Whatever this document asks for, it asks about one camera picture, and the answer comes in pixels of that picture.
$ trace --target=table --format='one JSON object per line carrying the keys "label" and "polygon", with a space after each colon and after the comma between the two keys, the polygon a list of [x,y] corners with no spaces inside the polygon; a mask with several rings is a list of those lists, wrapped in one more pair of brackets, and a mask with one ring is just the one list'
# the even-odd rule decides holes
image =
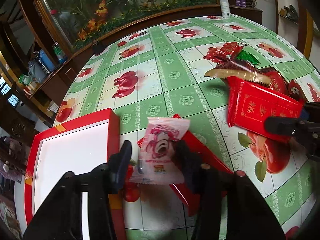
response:
{"label": "table", "polygon": [[[227,126],[228,87],[219,78],[203,77],[216,65],[203,58],[208,48],[219,49],[229,41],[245,42],[248,46],[244,50],[260,61],[258,68],[273,66],[287,81],[296,80],[309,101],[319,99],[319,73],[282,37],[236,15],[230,19],[204,16],[141,30],[92,56],[65,96],[65,101],[75,99],[65,121],[112,108],[120,117],[120,141],[132,142],[132,158],[137,159],[136,141],[144,135],[148,116],[178,113],[190,119],[189,130],[202,143],[230,169],[246,172],[286,232],[301,225],[315,202],[312,163],[301,148],[291,145],[286,168],[277,174],[267,173],[263,182],[257,179],[254,168],[258,158],[237,138],[246,130]],[[272,53],[265,44],[273,48]],[[123,206],[129,240],[190,239],[195,220],[187,216],[187,207],[169,186],[143,185],[141,197],[133,203],[123,201]],[[226,225],[224,208],[221,239]]]}

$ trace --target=spray bottle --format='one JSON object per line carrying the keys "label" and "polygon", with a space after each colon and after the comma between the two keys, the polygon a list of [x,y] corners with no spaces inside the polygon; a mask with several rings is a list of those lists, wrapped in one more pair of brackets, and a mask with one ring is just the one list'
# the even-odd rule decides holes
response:
{"label": "spray bottle", "polygon": [[223,18],[230,18],[230,6],[228,0],[220,0],[221,12]]}

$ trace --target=pink wrapper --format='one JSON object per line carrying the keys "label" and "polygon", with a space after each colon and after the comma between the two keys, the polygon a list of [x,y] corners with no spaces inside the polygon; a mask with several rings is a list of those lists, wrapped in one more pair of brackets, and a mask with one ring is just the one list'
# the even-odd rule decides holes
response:
{"label": "pink wrapper", "polygon": [[148,121],[138,165],[130,182],[163,185],[183,183],[183,174],[171,160],[174,155],[172,142],[184,136],[190,120],[148,117]]}

